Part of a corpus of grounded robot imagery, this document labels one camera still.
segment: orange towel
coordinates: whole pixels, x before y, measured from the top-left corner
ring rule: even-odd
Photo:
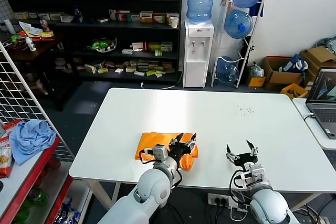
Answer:
[[[169,150],[169,143],[171,139],[176,138],[180,133],[142,133],[138,149],[135,153],[135,159],[139,160],[139,152],[145,148],[153,148],[156,144],[164,144]],[[181,139],[182,143],[188,142],[194,133],[185,133]],[[142,159],[144,161],[153,160],[154,157],[151,155],[142,154]],[[184,155],[180,160],[180,166],[184,170],[190,170],[194,163],[194,158],[198,157],[198,147],[195,146],[190,154]]]

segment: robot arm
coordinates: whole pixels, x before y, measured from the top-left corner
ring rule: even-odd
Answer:
[[[243,168],[243,173],[233,177],[239,180],[242,188],[247,189],[252,198],[249,203],[253,216],[260,224],[299,224],[293,213],[289,210],[285,198],[273,191],[269,180],[265,177],[265,169],[258,162],[258,148],[247,141],[250,153],[236,155],[227,146],[226,157],[238,167]]]
[[[134,189],[127,196],[120,198],[99,224],[148,223],[155,210],[166,204],[171,189],[182,180],[180,178],[173,184],[176,173],[179,173],[180,159],[184,154],[191,153],[195,146],[196,134],[187,143],[180,143],[182,136],[183,134],[180,134],[171,140],[169,152],[164,145],[145,150],[155,157],[154,167],[141,175]]]

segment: white table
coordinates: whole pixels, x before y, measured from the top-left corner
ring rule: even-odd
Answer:
[[[69,174],[91,183],[109,209],[120,183],[137,183],[152,167],[134,156],[141,134],[153,131],[197,133],[199,158],[181,172],[183,187],[229,189],[237,167],[226,159],[226,144],[234,153],[249,152],[248,139],[274,190],[312,194],[292,209],[336,192],[334,168],[283,94],[110,89]],[[117,183],[112,200],[98,181]]]
[[[306,106],[306,99],[294,98],[293,103],[302,117],[309,115],[310,111]],[[315,118],[307,118],[306,124],[309,127],[312,134],[315,136],[317,142],[324,150],[334,151],[336,150],[336,140],[327,137],[319,123]]]

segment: laptop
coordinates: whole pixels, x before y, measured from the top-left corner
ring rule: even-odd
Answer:
[[[336,139],[336,68],[320,68],[306,106],[330,139]]]

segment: water bottle rack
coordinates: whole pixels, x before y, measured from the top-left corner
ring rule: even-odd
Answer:
[[[217,24],[217,29],[216,29],[215,40],[214,40],[214,43],[213,43],[214,45],[213,45],[213,50],[212,50],[212,56],[211,56],[211,57],[216,57],[214,68],[211,71],[211,78],[212,78],[211,79],[211,87],[213,87],[215,79],[218,79],[216,77],[216,68],[217,68],[217,63],[218,63],[219,59],[221,59],[225,62],[228,62],[228,63],[236,63],[236,66],[238,66],[239,61],[243,60],[243,65],[241,66],[241,69],[239,70],[239,77],[238,77],[237,83],[235,85],[236,88],[238,88],[239,83],[241,81],[241,77],[243,75],[243,71],[244,71],[244,68],[245,68],[245,65],[246,65],[247,58],[249,56],[249,53],[251,51],[253,51],[254,47],[255,47],[255,46],[253,46],[254,31],[255,31],[255,28],[258,24],[260,14],[261,14],[261,11],[262,11],[263,6],[264,6],[264,2],[265,2],[265,0],[261,0],[260,2],[258,2],[260,4],[259,10],[258,10],[258,15],[257,15],[257,18],[254,22],[252,32],[247,36],[247,37],[250,36],[249,42],[247,42],[246,37],[243,38],[243,43],[245,43],[247,45],[247,50],[246,50],[246,53],[245,53],[244,57],[241,55],[240,50],[237,50],[239,58],[237,60],[228,61],[228,60],[224,59],[222,56],[220,56],[219,51],[220,51],[220,44],[222,42],[223,33],[226,33],[226,31],[224,31],[224,23],[225,23],[225,19],[226,19],[226,15],[227,15],[227,10],[228,10],[229,6],[233,6],[233,1],[232,0],[222,0],[221,1],[220,11],[219,11],[219,19],[218,19],[218,24]]]

